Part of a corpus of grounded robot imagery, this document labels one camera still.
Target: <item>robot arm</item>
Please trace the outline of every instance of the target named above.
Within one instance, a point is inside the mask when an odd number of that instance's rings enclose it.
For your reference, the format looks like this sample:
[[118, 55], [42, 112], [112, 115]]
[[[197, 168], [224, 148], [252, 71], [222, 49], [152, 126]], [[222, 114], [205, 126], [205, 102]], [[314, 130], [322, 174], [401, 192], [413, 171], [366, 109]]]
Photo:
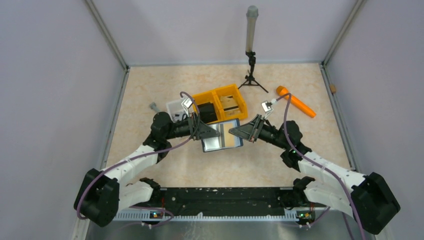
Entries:
[[387, 223], [399, 212], [400, 206], [384, 178], [373, 172], [365, 175], [340, 167], [313, 152], [303, 145], [302, 133], [294, 121], [287, 121], [287, 133], [296, 149], [305, 157], [313, 160], [322, 167], [318, 167], [293, 150], [284, 134], [284, 125], [279, 129], [269, 124], [266, 117], [270, 111], [265, 111], [265, 117], [257, 115], [247, 124], [235, 127], [229, 132], [254, 143], [257, 139], [284, 149], [280, 155], [282, 161], [289, 167], [311, 177], [304, 177], [294, 181], [298, 193], [298, 201], [305, 200], [320, 203], [339, 210], [354, 217], [352, 207], [339, 181], [325, 169], [334, 172], [348, 189], [352, 201], [358, 211], [363, 229], [372, 234], [378, 234]]
[[156, 183], [146, 178], [135, 184], [127, 183], [142, 170], [166, 157], [172, 149], [169, 139], [192, 136], [194, 140], [201, 140], [220, 135], [218, 131], [204, 124], [196, 113], [174, 123], [166, 112], [158, 112], [153, 117], [150, 129], [151, 132], [143, 144], [113, 167], [100, 171], [93, 168], [87, 172], [74, 202], [75, 210], [78, 209], [81, 197], [89, 184], [101, 172], [106, 172], [89, 188], [80, 207], [80, 213], [85, 217], [100, 227], [106, 226], [118, 211], [151, 199]]

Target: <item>tripod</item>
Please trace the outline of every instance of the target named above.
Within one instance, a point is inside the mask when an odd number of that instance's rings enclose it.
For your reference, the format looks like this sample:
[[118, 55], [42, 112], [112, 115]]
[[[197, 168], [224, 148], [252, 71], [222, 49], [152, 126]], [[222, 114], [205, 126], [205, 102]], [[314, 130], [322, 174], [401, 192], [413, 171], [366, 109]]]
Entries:
[[240, 89], [243, 86], [258, 86], [258, 87], [261, 87], [266, 93], [268, 93], [268, 91], [262, 85], [260, 85], [259, 82], [255, 80], [255, 77], [253, 77], [253, 71], [255, 70], [255, 64], [256, 64], [255, 54], [256, 53], [254, 51], [246, 52], [246, 55], [249, 57], [250, 71], [248, 71], [249, 75], [246, 75], [244, 77], [246, 81], [244, 81], [244, 83], [240, 85], [238, 88]]

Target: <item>beige floor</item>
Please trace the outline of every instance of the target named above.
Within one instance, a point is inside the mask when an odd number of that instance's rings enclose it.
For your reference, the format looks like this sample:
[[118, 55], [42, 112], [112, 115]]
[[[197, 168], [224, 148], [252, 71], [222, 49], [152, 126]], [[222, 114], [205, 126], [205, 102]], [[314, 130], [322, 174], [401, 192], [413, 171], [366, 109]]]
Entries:
[[[243, 65], [192, 65], [132, 67], [129, 73], [107, 165], [131, 154], [150, 132], [154, 112], [151, 102], [166, 111], [166, 102], [179, 98], [180, 91], [191, 95], [217, 87], [241, 84], [248, 69]], [[254, 72], [269, 93], [259, 87], [243, 86], [240, 92], [248, 107], [249, 122], [263, 115], [261, 102], [276, 98], [282, 85], [316, 112], [310, 118], [290, 107], [288, 120], [295, 120], [303, 133], [302, 142], [323, 158], [342, 167], [349, 163], [342, 144], [323, 78], [316, 63], [257, 64]], [[268, 118], [277, 128], [283, 122], [286, 100], [274, 107]], [[183, 139], [173, 139], [174, 146]], [[282, 162], [282, 149], [258, 140], [243, 147], [203, 153], [199, 141], [190, 141], [171, 151], [160, 163], [142, 171], [137, 179], [148, 177], [163, 187], [285, 187], [302, 175]]]

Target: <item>orange bin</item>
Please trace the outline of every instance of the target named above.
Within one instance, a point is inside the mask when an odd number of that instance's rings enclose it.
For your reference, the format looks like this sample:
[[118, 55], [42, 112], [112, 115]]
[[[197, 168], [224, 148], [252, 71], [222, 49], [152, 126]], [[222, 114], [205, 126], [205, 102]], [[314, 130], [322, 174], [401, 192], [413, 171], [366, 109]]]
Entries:
[[[232, 96], [232, 98], [237, 102], [238, 109], [240, 113], [234, 114], [231, 116], [227, 116], [224, 112], [223, 105], [221, 104], [220, 97]], [[235, 84], [231, 84], [228, 86], [223, 86], [219, 88], [215, 88], [210, 91], [202, 92], [196, 95], [193, 95], [193, 98], [197, 105], [212, 103], [213, 108], [216, 113], [217, 121], [213, 121], [210, 123], [217, 123], [231, 119], [246, 119], [248, 117], [248, 107], [246, 106], [245, 100], [242, 97], [242, 94], [239, 91], [239, 88]]]

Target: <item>orange screwdriver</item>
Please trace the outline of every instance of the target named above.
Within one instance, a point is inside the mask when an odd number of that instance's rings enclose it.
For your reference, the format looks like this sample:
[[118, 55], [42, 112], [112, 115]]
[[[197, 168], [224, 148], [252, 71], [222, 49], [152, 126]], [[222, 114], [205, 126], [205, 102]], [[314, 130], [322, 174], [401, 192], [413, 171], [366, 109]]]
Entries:
[[[276, 92], [279, 96], [283, 96], [284, 94], [288, 94], [289, 90], [287, 90], [287, 88], [285, 88], [283, 86], [278, 86], [277, 89], [276, 89]], [[310, 109], [308, 106], [306, 106], [306, 104], [304, 104], [302, 101], [300, 101], [293, 94], [291, 95], [291, 101], [290, 102], [311, 118], [313, 118], [317, 115], [312, 109]]]

